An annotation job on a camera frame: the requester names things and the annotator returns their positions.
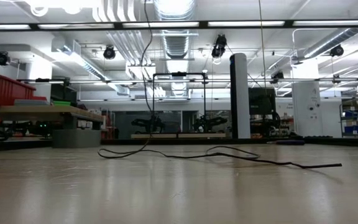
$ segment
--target red storage bin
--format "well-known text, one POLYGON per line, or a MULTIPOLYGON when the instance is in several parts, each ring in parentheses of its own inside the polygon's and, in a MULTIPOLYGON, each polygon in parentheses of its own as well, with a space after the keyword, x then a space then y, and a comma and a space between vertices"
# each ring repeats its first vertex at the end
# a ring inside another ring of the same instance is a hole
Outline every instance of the red storage bin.
POLYGON ((0 106, 14 105, 16 99, 30 100, 35 88, 0 75, 0 106))

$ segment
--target floor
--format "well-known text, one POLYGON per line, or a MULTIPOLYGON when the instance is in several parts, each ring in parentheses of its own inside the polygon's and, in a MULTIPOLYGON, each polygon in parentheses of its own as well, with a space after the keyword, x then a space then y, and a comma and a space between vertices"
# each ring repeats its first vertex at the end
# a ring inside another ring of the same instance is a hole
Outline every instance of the floor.
MULTIPOLYGON (((149 149, 195 155, 209 147, 149 149)), ((302 170, 222 157, 167 159, 148 152, 107 160, 97 149, 4 151, 0 224, 358 223, 358 148, 238 147, 264 159, 344 166, 302 170)))

